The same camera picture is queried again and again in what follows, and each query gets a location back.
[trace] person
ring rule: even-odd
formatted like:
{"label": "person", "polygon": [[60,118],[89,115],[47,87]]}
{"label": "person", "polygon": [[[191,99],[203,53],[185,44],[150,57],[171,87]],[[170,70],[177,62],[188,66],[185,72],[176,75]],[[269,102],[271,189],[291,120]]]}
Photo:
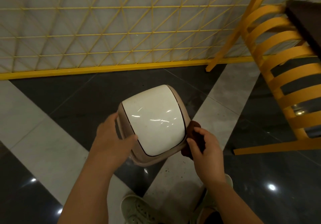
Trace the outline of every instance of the person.
{"label": "person", "polygon": [[[115,170],[126,161],[138,139],[136,135],[131,135],[120,140],[115,128],[116,118],[117,113],[114,113],[99,125],[87,160],[69,194],[58,224],[108,223],[106,199],[110,179]],[[227,183],[223,152],[216,137],[202,128],[194,130],[204,136],[204,152],[200,152],[194,140],[187,139],[187,142],[191,148],[196,173],[208,193],[195,210],[190,223],[208,223],[213,215],[219,213],[224,224],[262,224]],[[130,195],[124,198],[121,209],[127,223],[162,223],[162,215],[138,196]]]}

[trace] person's left hand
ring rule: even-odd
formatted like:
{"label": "person's left hand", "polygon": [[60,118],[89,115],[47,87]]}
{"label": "person's left hand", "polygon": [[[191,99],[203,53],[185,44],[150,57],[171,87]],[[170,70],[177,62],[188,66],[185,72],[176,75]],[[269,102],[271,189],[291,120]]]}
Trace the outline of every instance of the person's left hand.
{"label": "person's left hand", "polygon": [[97,134],[90,149],[87,161],[98,162],[110,173],[120,167],[127,159],[130,151],[138,139],[137,135],[131,135],[124,140],[120,140],[116,133],[115,120],[117,112],[111,114],[97,128]]}

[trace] forearm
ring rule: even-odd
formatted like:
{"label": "forearm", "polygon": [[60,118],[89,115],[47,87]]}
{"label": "forearm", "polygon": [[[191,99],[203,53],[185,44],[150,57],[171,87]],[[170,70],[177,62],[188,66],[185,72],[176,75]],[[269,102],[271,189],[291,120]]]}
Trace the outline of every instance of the forearm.
{"label": "forearm", "polygon": [[224,224],[263,224],[227,183],[212,183],[207,189],[216,202]]}
{"label": "forearm", "polygon": [[111,171],[102,171],[100,165],[86,162],[72,188],[58,224],[108,223],[107,193]]}

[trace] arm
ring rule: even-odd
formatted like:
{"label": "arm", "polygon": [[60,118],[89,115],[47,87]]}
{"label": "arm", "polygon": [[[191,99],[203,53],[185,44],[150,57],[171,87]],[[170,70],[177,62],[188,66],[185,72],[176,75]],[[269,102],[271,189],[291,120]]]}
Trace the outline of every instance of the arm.
{"label": "arm", "polygon": [[63,208],[58,224],[108,223],[107,192],[114,171],[126,161],[137,140],[118,139],[117,113],[99,125],[96,138]]}
{"label": "arm", "polygon": [[205,150],[200,152],[196,142],[188,138],[196,173],[215,200],[224,224],[263,224],[247,204],[225,181],[223,152],[217,138],[205,129],[194,130],[204,136]]}

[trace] yellow chair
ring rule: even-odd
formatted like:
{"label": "yellow chair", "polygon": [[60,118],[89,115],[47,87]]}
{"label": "yellow chair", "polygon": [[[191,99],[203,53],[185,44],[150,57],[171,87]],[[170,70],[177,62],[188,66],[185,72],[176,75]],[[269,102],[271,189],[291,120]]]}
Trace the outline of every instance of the yellow chair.
{"label": "yellow chair", "polygon": [[[281,86],[289,82],[313,74],[321,74],[321,64],[306,64],[283,72],[276,77],[273,76],[271,69],[276,66],[282,65],[293,58],[312,56],[314,55],[314,52],[306,45],[304,39],[286,17],[271,18],[257,25],[255,21],[264,15],[284,13],[283,6],[266,5],[260,7],[262,1],[263,0],[251,0],[238,27],[228,38],[222,49],[216,54],[206,70],[210,71],[218,61],[223,58],[241,35],[274,98],[282,109],[297,140],[293,142],[235,149],[234,153],[235,155],[242,155],[290,150],[321,149],[321,138],[311,139],[304,130],[304,128],[321,125],[321,111],[296,115],[292,109],[292,106],[295,104],[321,97],[321,84],[292,92],[286,96],[281,90]],[[279,33],[271,36],[260,44],[256,44],[256,39],[267,31]],[[266,51],[275,45],[291,40],[299,40],[300,42],[295,47],[271,55],[267,59],[263,56]]]}

